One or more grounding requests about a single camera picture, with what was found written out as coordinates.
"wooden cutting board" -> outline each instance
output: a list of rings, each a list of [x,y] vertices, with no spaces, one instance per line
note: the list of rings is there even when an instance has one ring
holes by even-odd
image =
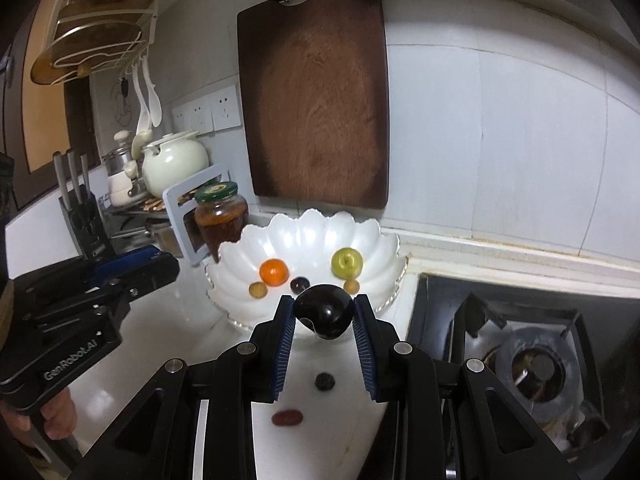
[[[238,14],[258,196],[383,208],[389,126],[382,0],[270,0]]]

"white fruit bowl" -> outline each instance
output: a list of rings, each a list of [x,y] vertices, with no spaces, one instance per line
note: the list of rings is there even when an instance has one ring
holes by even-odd
[[[205,267],[212,286],[209,298],[231,323],[252,330],[258,323],[273,319],[283,294],[295,296],[289,285],[293,278],[304,276],[311,285],[342,286],[344,280],[331,271],[331,257],[343,247],[362,254],[359,294],[369,297],[374,312],[382,312],[398,295],[406,270],[407,258],[399,255],[398,236],[383,235],[375,219],[358,223],[347,212],[325,217],[315,209],[305,211],[300,218],[277,214],[267,227],[247,225],[239,242],[221,244],[220,262],[212,260]],[[268,287],[267,295],[256,300],[249,295],[249,284],[260,281],[258,270],[269,258],[283,260],[290,276],[283,285]],[[314,334],[298,322],[299,336]]]

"electrical outlet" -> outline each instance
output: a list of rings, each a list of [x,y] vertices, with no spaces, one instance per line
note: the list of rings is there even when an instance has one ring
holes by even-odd
[[[209,96],[214,130],[240,126],[240,108],[236,85],[228,86]]]
[[[171,115],[174,120],[174,132],[183,132],[184,130],[189,129],[189,124],[187,122],[186,115],[187,107],[186,105],[177,106],[172,108]]]
[[[191,130],[198,130],[201,134],[213,131],[211,108],[209,99],[201,97],[186,104],[187,123]]]

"gas stove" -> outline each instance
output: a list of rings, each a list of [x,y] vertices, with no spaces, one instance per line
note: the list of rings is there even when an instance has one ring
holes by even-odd
[[[640,426],[640,300],[424,275],[407,340],[434,359],[484,361],[582,480],[604,479]],[[392,478],[397,416],[389,404],[359,479]]]
[[[568,460],[609,430],[579,310],[470,293],[451,321],[444,353],[458,364],[484,361]]]

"wavy bowl rim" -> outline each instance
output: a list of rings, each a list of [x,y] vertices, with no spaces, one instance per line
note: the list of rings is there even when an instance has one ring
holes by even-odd
[[[356,224],[363,224],[364,222],[358,222],[351,213],[349,213],[348,211],[337,211],[334,214],[332,214],[331,216],[326,216],[324,214],[322,214],[322,212],[318,211],[318,209],[315,208],[309,208],[307,209],[304,213],[302,213],[302,215],[296,217],[296,218],[292,218],[291,216],[287,215],[286,213],[276,213],[273,217],[271,217],[271,219],[269,220],[269,223],[265,226],[255,226],[260,230],[264,230],[266,228],[268,228],[271,225],[271,222],[273,222],[273,219],[276,218],[276,216],[284,216],[286,218],[292,219],[294,221],[300,220],[302,218],[302,216],[304,214],[306,214],[308,211],[314,211],[316,213],[318,213],[320,216],[322,216],[323,218],[329,219],[332,218],[334,216],[336,216],[339,213],[346,213],[347,215],[349,215],[351,217],[351,219],[353,219],[354,222],[356,222]],[[380,234],[380,236],[394,236],[396,238],[396,256],[400,257],[400,237],[397,234],[384,234],[382,232],[382,228],[380,226],[380,222],[378,222],[378,220],[376,220],[375,218],[373,218],[372,220],[374,220],[376,222],[376,225],[378,226],[378,233]],[[244,230],[242,231],[242,234],[240,235],[240,239],[242,239],[242,236],[244,235]],[[243,323],[241,321],[238,321],[237,319],[235,319],[234,317],[231,316],[231,314],[229,313],[229,311],[226,308],[223,308],[222,306],[218,305],[213,298],[210,296],[210,292],[215,288],[215,285],[213,283],[213,280],[211,279],[211,277],[209,276],[209,273],[207,272],[207,268],[210,265],[219,265],[219,263],[215,263],[212,262],[212,260],[209,260],[209,262],[204,265],[204,275],[207,279],[207,281],[209,282],[210,288],[207,289],[207,298],[209,299],[209,302],[223,315],[226,315],[226,320],[228,320],[228,322],[230,322],[232,325],[237,326],[238,328],[241,328],[242,330],[245,330],[246,332],[252,332],[255,328],[255,326],[252,326],[250,324],[247,323]],[[409,266],[409,257],[408,256],[404,256],[404,264],[402,265],[402,269],[400,269],[400,272],[398,274],[398,277],[396,278],[395,282],[394,282],[394,291],[391,293],[391,295],[385,300],[385,302],[380,305],[379,307],[376,307],[373,312],[374,314],[379,314],[382,311],[388,309],[391,304],[396,300],[396,298],[398,298],[398,295],[400,294],[400,285],[402,282],[402,279],[404,278],[404,275],[406,274],[406,270],[407,267]]]

